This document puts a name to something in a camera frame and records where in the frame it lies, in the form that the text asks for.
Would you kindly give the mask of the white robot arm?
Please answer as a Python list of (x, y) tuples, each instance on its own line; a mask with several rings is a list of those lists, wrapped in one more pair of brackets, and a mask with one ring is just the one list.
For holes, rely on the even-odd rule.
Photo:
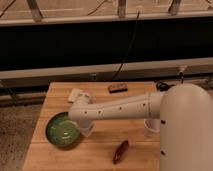
[(198, 85), (103, 103), (81, 93), (68, 116), (85, 135), (95, 120), (158, 118), (160, 171), (213, 171), (213, 97)]

